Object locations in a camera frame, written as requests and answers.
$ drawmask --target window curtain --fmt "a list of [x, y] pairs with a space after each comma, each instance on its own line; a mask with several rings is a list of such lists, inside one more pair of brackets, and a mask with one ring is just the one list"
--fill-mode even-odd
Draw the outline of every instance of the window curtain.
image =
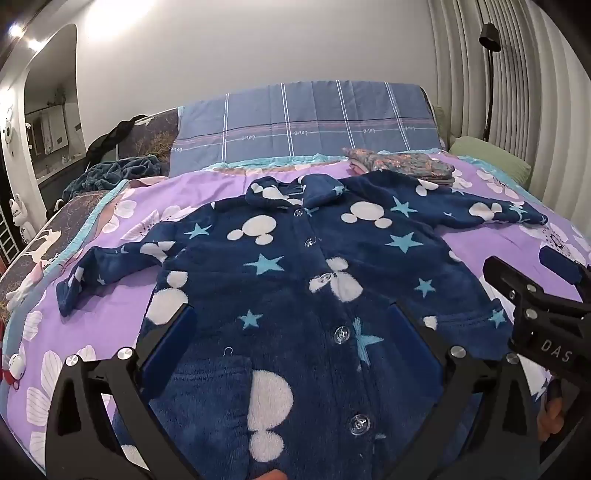
[[490, 142], [532, 166], [529, 190], [591, 237], [591, 80], [552, 20], [531, 0], [428, 0], [437, 99], [455, 137], [482, 138], [488, 63], [479, 43], [492, 22]]

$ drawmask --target white flower print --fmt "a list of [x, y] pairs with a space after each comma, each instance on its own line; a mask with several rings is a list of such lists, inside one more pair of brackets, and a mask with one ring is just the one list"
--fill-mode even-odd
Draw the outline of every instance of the white flower print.
[[484, 170], [477, 170], [476, 174], [482, 178], [482, 180], [487, 181], [487, 187], [489, 187], [495, 193], [505, 193], [508, 197], [512, 199], [518, 199], [519, 195], [517, 195], [513, 190], [511, 190], [507, 185], [503, 182], [499, 181], [494, 175], [485, 172]]
[[579, 262], [581, 265], [587, 265], [583, 254], [573, 244], [569, 243], [568, 235], [555, 223], [550, 222], [543, 226], [520, 225], [519, 228], [529, 236], [541, 240], [540, 248], [548, 245], [565, 257]]
[[[86, 345], [76, 352], [85, 362], [92, 362], [96, 360], [95, 349], [92, 345]], [[43, 355], [41, 363], [41, 390], [35, 387], [27, 389], [27, 421], [37, 427], [47, 427], [47, 417], [49, 415], [49, 407], [51, 405], [51, 398], [53, 391], [56, 388], [57, 379], [60, 376], [62, 368], [62, 361], [57, 353], [49, 350]], [[110, 395], [102, 395], [105, 407], [111, 400]], [[31, 440], [29, 442], [29, 452], [31, 456], [45, 467], [45, 431], [32, 432]]]
[[452, 176], [453, 176], [452, 189], [463, 190], [463, 189], [469, 189], [472, 186], [471, 181], [467, 181], [462, 178], [462, 171], [461, 170], [458, 170], [456, 168], [452, 172]]
[[171, 205], [170, 207], [166, 207], [166, 209], [162, 212], [162, 217], [158, 213], [158, 210], [154, 210], [140, 223], [131, 228], [129, 232], [127, 232], [124, 236], [121, 237], [121, 239], [129, 240], [131, 242], [139, 242], [146, 235], [148, 235], [150, 229], [157, 223], [178, 222], [179, 220], [185, 218], [187, 215], [193, 213], [195, 210], [197, 210], [197, 207], [189, 206], [182, 209], [178, 205]]
[[571, 225], [571, 228], [575, 233], [574, 240], [589, 254], [589, 261], [591, 261], [591, 247], [589, 246], [589, 242], [587, 242], [585, 236], [574, 225]]
[[128, 189], [125, 191], [121, 200], [115, 205], [115, 210], [113, 211], [113, 216], [111, 219], [105, 224], [102, 229], [103, 233], [111, 233], [114, 232], [119, 228], [119, 218], [131, 218], [134, 214], [135, 207], [137, 206], [137, 202], [133, 200], [125, 200], [129, 197], [135, 189]]
[[31, 341], [37, 335], [39, 322], [43, 320], [43, 314], [39, 310], [30, 312], [25, 318], [25, 326], [22, 329], [22, 339]]

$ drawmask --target white mouse ear pattern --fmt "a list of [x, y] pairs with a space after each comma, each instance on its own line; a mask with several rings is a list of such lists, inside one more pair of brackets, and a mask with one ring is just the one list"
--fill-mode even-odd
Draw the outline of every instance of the white mouse ear pattern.
[[244, 235], [248, 235], [255, 237], [255, 243], [257, 245], [268, 245], [273, 241], [273, 236], [270, 235], [270, 233], [276, 226], [277, 221], [273, 217], [268, 215], [256, 215], [244, 222], [242, 228], [232, 230], [228, 233], [226, 238], [235, 241], [240, 240]]
[[283, 377], [266, 370], [252, 373], [248, 430], [254, 432], [250, 451], [257, 462], [270, 462], [283, 451], [283, 439], [269, 430], [287, 418], [293, 402], [291, 387]]
[[352, 301], [363, 293], [363, 287], [353, 278], [352, 275], [345, 272], [349, 264], [344, 258], [329, 258], [326, 263], [333, 273], [325, 273], [310, 280], [309, 289], [316, 293], [328, 282], [333, 294], [342, 302]]
[[146, 318], [156, 325], [168, 323], [179, 307], [189, 303], [187, 294], [181, 290], [189, 279], [189, 274], [184, 271], [172, 271], [166, 277], [166, 282], [171, 288], [157, 291], [150, 301]]
[[377, 203], [355, 202], [350, 207], [350, 213], [344, 213], [340, 219], [345, 223], [355, 223], [358, 219], [373, 222], [377, 228], [388, 228], [392, 220], [384, 216], [384, 208]]

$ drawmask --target clear button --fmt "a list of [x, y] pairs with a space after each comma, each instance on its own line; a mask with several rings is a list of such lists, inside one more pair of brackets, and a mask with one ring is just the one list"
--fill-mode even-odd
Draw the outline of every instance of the clear button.
[[350, 431], [355, 436], [367, 433], [370, 427], [371, 422], [367, 415], [359, 414], [351, 419]]
[[335, 342], [339, 345], [345, 343], [347, 340], [351, 338], [351, 330], [345, 325], [341, 325], [339, 328], [335, 330]]

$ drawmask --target pajama sleeve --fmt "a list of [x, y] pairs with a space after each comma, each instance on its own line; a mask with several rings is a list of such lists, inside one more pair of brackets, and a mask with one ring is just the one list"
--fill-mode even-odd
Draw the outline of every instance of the pajama sleeve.
[[392, 192], [390, 210], [435, 227], [471, 228], [484, 222], [544, 225], [548, 217], [525, 202], [505, 202], [408, 177]]
[[72, 268], [70, 277], [56, 287], [57, 303], [62, 316], [76, 307], [80, 294], [93, 294], [107, 284], [115, 283], [134, 272], [161, 265], [168, 257], [184, 248], [183, 235], [177, 237], [182, 222], [156, 224], [139, 242], [117, 248], [91, 247]]

